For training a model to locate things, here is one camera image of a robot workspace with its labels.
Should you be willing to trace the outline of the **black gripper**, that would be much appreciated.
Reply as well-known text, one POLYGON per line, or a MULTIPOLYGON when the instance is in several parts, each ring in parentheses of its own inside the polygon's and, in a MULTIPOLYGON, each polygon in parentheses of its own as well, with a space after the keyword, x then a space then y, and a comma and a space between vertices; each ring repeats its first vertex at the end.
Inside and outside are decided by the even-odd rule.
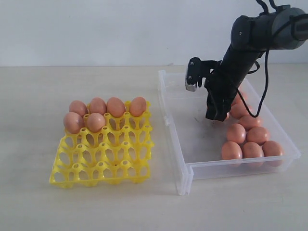
POLYGON ((206 82, 208 90, 205 117, 224 121, 237 94, 237 89, 263 51, 238 50, 229 46, 223 59, 206 82))

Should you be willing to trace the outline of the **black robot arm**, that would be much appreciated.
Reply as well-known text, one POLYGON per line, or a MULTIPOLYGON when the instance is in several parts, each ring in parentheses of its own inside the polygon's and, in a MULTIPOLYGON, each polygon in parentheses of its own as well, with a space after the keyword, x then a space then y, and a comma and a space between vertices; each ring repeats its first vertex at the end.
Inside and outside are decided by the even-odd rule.
POLYGON ((285 8, 258 17, 240 16, 231 29, 231 43, 219 61, 209 61, 206 76, 206 118, 225 120, 237 89, 255 61, 270 50, 294 50, 308 39, 308 15, 285 8))

